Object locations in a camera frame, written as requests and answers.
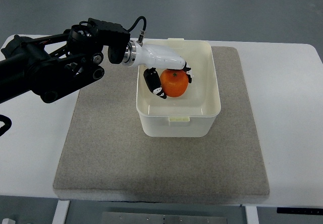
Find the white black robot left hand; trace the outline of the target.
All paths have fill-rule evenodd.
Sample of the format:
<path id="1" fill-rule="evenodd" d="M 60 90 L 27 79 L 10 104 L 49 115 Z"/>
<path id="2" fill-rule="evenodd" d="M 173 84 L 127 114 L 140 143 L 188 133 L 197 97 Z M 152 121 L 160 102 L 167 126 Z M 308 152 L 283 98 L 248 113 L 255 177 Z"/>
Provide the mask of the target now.
<path id="1" fill-rule="evenodd" d="M 163 45 L 143 44 L 130 41 L 124 64 L 129 67 L 144 65 L 143 77 L 149 91 L 163 99 L 168 96 L 162 89 L 160 76 L 165 69 L 183 70 L 192 82 L 192 69 L 174 50 Z"/>

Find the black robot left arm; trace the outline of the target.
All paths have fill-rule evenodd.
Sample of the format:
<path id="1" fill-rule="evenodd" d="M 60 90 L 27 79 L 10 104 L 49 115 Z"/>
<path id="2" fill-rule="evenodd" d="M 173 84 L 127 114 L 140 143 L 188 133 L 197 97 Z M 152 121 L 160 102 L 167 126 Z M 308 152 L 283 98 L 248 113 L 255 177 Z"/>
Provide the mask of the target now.
<path id="1" fill-rule="evenodd" d="M 62 34 L 31 38 L 15 35 L 1 49 L 1 102 L 32 91 L 52 103 L 104 75 L 102 49 L 109 46 L 109 59 L 121 63 L 135 21 L 122 25 L 89 18 Z"/>

